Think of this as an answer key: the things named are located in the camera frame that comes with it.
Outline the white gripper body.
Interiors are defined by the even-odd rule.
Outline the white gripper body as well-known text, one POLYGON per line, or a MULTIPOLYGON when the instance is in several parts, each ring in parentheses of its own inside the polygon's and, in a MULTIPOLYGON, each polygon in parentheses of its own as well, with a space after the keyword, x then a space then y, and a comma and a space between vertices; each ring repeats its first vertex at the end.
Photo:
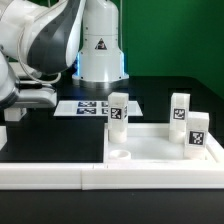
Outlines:
POLYGON ((57 92, 51 84, 22 81, 12 108, 53 108, 56 104, 57 92))

